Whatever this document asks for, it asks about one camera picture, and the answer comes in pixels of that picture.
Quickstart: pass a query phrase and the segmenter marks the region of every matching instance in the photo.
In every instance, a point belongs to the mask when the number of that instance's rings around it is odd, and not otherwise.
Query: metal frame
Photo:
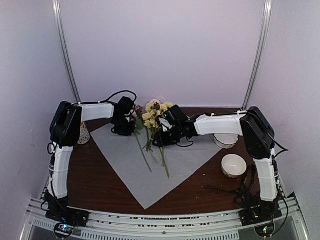
[[[265,0],[260,38],[259,38],[259,43],[258,43],[258,47],[255,54],[255,60],[254,60],[254,64],[251,72],[250,82],[249,82],[249,85],[245,94],[244,102],[242,105],[243,110],[246,110],[248,108],[248,103],[251,98],[251,95],[255,86],[255,82],[257,80],[263,52],[266,46],[266,41],[267,41],[267,36],[268,36],[268,31],[270,26],[271,12],[272,12],[272,0]]]
[[[20,240],[29,240],[33,226],[53,230],[56,222],[45,217],[42,202],[31,199]],[[286,202],[289,216],[295,217],[300,239],[309,240],[296,198],[287,198]],[[284,202],[280,201],[279,205],[282,217],[276,221],[283,220],[287,213]],[[239,211],[241,209],[187,215],[129,215],[89,210],[87,227],[78,227],[72,236],[86,240],[239,240],[240,230],[253,227],[242,226]]]
[[[62,48],[63,60],[64,60],[66,72],[69,78],[73,95],[76,101],[79,103],[81,102],[81,99],[80,99],[80,94],[76,84],[74,72],[72,70],[69,52],[67,48],[67,41],[66,41],[65,30],[64,30],[64,25],[62,21],[61,9],[60,9],[60,0],[52,0],[52,3],[53,3],[53,12],[55,17],[55,22],[59,32],[60,44]]]

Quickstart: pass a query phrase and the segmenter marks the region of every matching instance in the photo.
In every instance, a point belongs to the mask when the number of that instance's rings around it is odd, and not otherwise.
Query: yellow flower
[[[145,123],[144,123],[144,125],[145,125],[148,129],[151,129],[151,127],[152,127],[152,124],[151,124],[150,120],[146,120]]]
[[[151,112],[150,112],[150,115],[151,115],[151,118],[156,118],[156,111],[155,110],[152,110]]]
[[[163,111],[163,112],[167,111],[167,110],[168,110],[167,105],[165,105],[165,104],[161,104],[161,106],[160,106],[160,110],[161,110],[161,111]]]
[[[152,109],[154,108],[155,103],[154,102],[149,102],[146,106],[145,106],[145,110],[150,113],[152,111]]]
[[[164,105],[166,105],[166,107],[169,109],[169,108],[172,108],[174,106],[174,104],[172,102],[165,102]]]
[[[150,119],[150,123],[151,123],[151,125],[154,127],[154,128],[156,128],[157,127],[157,123],[156,123],[156,120],[154,120],[154,119]]]
[[[142,114],[142,118],[143,118],[143,120],[149,120],[149,119],[151,119],[152,118],[152,114],[150,113],[150,112],[147,112],[147,113],[145,113],[145,114]]]

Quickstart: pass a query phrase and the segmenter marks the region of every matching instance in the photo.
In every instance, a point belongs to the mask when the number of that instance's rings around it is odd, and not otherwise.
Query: white backdrop
[[[187,107],[242,105],[263,0],[62,0],[82,101],[135,91]]]
[[[0,1],[0,32],[0,239],[17,240],[49,177],[50,123],[75,99],[51,1]]]

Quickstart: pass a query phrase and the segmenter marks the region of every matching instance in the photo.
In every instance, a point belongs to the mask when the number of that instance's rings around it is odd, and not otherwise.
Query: metal pole
[[[54,12],[54,17],[55,17],[55,22],[56,22],[56,26],[58,28],[58,33],[59,33],[59,38],[60,38],[60,43],[61,43],[64,64],[65,64],[66,72],[67,72],[69,82],[71,85],[71,89],[72,89],[72,92],[73,92],[73,95],[74,95],[76,101],[81,102],[79,91],[78,91],[77,84],[75,81],[74,72],[71,67],[68,49],[67,49],[67,42],[66,42],[66,37],[65,37],[65,31],[64,31],[63,21],[62,21],[61,10],[60,10],[60,0],[52,0],[52,4],[53,4],[53,12]]]
[[[256,50],[256,55],[255,55],[255,60],[254,60],[254,64],[253,64],[253,68],[252,68],[252,72],[251,72],[249,86],[247,88],[244,102],[242,105],[243,110],[246,110],[248,108],[248,103],[249,103],[250,97],[252,95],[252,92],[253,92],[253,89],[255,86],[255,82],[256,82],[256,79],[257,79],[257,76],[259,73],[262,55],[263,55],[263,52],[265,49],[269,26],[270,26],[271,11],[272,11],[272,0],[265,0],[260,38],[259,38],[259,43],[258,43],[258,47]]]

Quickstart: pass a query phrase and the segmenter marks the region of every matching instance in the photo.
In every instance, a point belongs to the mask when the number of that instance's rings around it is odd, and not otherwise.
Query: white bowl
[[[214,134],[214,143],[222,149],[231,149],[238,141],[237,134]]]
[[[236,179],[246,172],[247,163],[242,157],[229,154],[222,159],[221,169],[226,177]]]

